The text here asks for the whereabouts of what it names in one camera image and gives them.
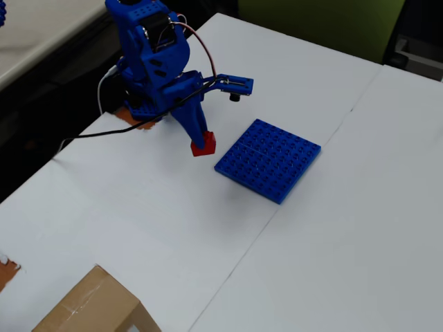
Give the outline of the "blue gripper with motor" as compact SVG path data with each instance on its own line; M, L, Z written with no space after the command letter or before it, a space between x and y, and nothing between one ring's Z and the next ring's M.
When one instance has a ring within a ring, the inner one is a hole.
M205 78L196 70L166 73L160 79L160 114L171 113L198 149L205 147L204 133L208 130L201 106L204 89Z

